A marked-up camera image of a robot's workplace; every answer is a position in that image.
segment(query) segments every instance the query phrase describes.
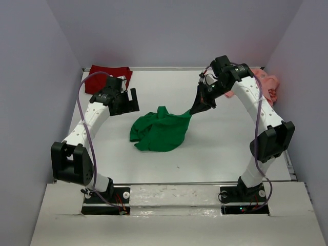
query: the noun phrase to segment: red cloth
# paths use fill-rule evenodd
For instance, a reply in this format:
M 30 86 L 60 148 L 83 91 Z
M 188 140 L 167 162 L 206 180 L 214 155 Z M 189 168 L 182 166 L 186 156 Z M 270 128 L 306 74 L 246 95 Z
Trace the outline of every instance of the red cloth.
M 126 81 L 126 89 L 129 86 L 129 82 L 132 76 L 132 71 L 130 70 L 129 67 L 122 67 L 122 68 L 106 68 L 106 67 L 100 67 L 100 66 L 95 66 L 92 65 L 90 69 L 90 73 L 95 73 L 95 72 L 106 72 L 109 75 L 112 75 L 113 77 L 120 77 L 120 76 L 125 76 L 127 78 Z M 98 91 L 100 91 L 102 88 L 105 87 L 106 85 L 106 75 L 105 74 L 98 74 L 93 76 L 92 78 L 88 79 L 85 84 L 86 84 L 86 90 L 85 92 L 88 94 L 95 94 Z

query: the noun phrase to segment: screw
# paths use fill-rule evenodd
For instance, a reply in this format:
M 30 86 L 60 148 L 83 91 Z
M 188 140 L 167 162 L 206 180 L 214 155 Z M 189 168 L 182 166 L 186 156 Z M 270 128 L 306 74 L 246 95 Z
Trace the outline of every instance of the screw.
M 265 191 L 264 191 L 264 190 L 260 190 L 260 191 L 258 192 L 258 195 L 259 195 L 260 197 L 265 197 Z
M 130 197 L 130 193 L 127 192 L 127 191 L 125 191 L 125 192 L 123 193 L 123 198 L 124 198 L 124 199 L 129 199 L 129 197 Z

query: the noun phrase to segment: pink cloth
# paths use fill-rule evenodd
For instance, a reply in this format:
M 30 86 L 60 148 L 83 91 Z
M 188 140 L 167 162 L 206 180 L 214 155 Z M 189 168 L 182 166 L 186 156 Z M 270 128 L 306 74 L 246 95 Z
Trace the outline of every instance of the pink cloth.
M 277 100 L 276 89 L 279 86 L 279 80 L 276 76 L 270 75 L 264 72 L 262 69 L 255 68 L 251 69 L 252 72 L 260 79 L 262 84 L 263 96 L 266 98 L 268 103 L 273 106 L 273 103 Z M 225 94 L 227 98 L 234 95 L 232 91 Z

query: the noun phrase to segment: white table surface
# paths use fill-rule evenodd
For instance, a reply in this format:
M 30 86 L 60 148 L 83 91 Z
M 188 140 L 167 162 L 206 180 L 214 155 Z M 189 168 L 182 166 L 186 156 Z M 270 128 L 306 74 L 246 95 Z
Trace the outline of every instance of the white table surface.
M 115 183 L 180 183 L 237 181 L 246 169 L 254 139 L 254 123 L 239 99 L 224 96 L 217 108 L 192 116 L 183 144 L 166 152 L 141 152 L 129 142 L 133 123 L 158 106 L 182 114 L 193 104 L 199 71 L 134 71 L 139 112 L 110 117 L 100 128 L 94 147 L 98 172 Z M 80 91 L 84 111 L 91 95 Z M 80 116 L 74 110 L 70 131 Z M 282 155 L 267 173 L 271 180 L 291 180 Z
M 270 216 L 221 215 L 219 186 L 198 185 L 131 186 L 130 216 L 83 215 L 80 189 L 47 185 L 31 246 L 325 246 L 299 182 L 273 183 Z

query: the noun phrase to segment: wire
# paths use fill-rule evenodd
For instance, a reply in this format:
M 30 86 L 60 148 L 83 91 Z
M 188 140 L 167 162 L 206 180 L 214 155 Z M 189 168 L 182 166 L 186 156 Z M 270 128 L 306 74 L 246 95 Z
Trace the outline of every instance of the wire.
M 258 83 L 258 88 L 259 88 L 259 91 L 260 91 L 260 95 L 259 95 L 259 101 L 258 101 L 258 109 L 257 109 L 257 116 L 256 116 L 256 122 L 255 122 L 255 137 L 254 137 L 254 159 L 255 159 L 255 166 L 257 168 L 257 170 L 259 171 L 259 173 L 263 176 L 263 178 L 265 178 L 269 185 L 270 185 L 270 193 L 268 195 L 268 197 L 266 198 L 266 201 L 261 205 L 259 206 L 258 208 L 252 210 L 252 212 L 256 211 L 256 210 L 260 210 L 261 208 L 263 208 L 265 205 L 268 204 L 270 198 L 271 198 L 271 195 L 272 195 L 272 183 L 271 183 L 271 180 L 269 180 L 269 178 L 266 177 L 265 173 L 262 171 L 262 169 L 260 168 L 260 166 L 258 165 L 258 139 L 257 139 L 257 136 L 258 136 L 258 128 L 259 128 L 259 124 L 260 124 L 260 115 L 261 115 L 261 108 L 262 108 L 262 96 L 263 96 L 263 90 L 262 90 L 262 84 L 261 84 L 261 81 L 260 79 L 254 75 L 257 83 Z
M 120 196 L 119 196 L 117 193 L 116 193 L 116 196 L 118 197 L 118 200 L 119 200 L 119 202 L 121 203 L 121 205 L 122 205 L 124 211 L 126 211 L 125 206 L 124 206 L 124 204 L 123 204 L 123 202 L 122 202 Z
M 206 83 L 208 86 L 210 86 L 210 85 L 207 83 L 206 78 L 207 78 L 207 76 L 209 76 L 209 75 L 211 75 L 211 76 L 213 76 L 213 78 L 217 79 L 217 77 L 215 77 L 212 73 L 208 73 L 208 74 L 206 74 L 205 77 L 204 77 L 204 81 L 205 81 L 205 83 Z
M 91 150 L 91 154 L 92 154 L 92 159 L 93 159 L 93 169 L 94 169 L 94 174 L 93 174 L 93 191 L 99 196 L 99 198 L 106 204 L 112 206 L 112 207 L 115 207 L 115 208 L 120 208 L 120 206 L 117 206 L 117 205 L 114 205 L 110 202 L 108 202 L 106 199 L 103 198 L 103 196 L 96 190 L 95 186 L 96 186 L 96 182 L 97 182 L 97 162 L 96 162 L 96 155 L 95 155 L 95 152 L 94 152 L 94 148 L 93 148 L 93 144 L 92 144 L 92 138 L 91 138 L 91 135 L 90 135 L 90 131 L 89 131 L 89 128 L 85 122 L 85 118 L 84 118 L 84 115 L 83 115 L 83 111 L 82 111 L 82 107 L 81 107 L 81 103 L 80 103 L 80 98 L 79 98 L 79 93 L 80 93 L 80 89 L 82 87 L 82 85 L 91 77 L 97 75 L 97 74 L 105 74 L 107 76 L 110 76 L 108 73 L 106 72 L 102 72 L 102 71 L 99 71 L 99 72 L 95 72 L 95 73 L 92 73 L 90 74 L 89 76 L 87 76 L 85 79 L 82 80 L 79 88 L 78 88 L 78 92 L 77 92 L 77 99 L 76 99 L 76 102 L 77 102 L 77 107 L 78 107 L 78 111 L 80 113 L 80 117 L 81 117 L 81 120 L 82 120 L 82 123 L 83 123 L 83 126 L 84 126 L 84 129 L 86 130 L 86 134 L 87 134 L 87 139 L 88 139 L 88 142 L 89 142 L 89 146 L 90 146 L 90 150 Z
M 257 195 L 255 195 L 255 199 L 256 199 L 257 203 L 256 203 L 256 206 L 253 209 L 256 209 L 258 207 L 258 198 L 257 198 Z

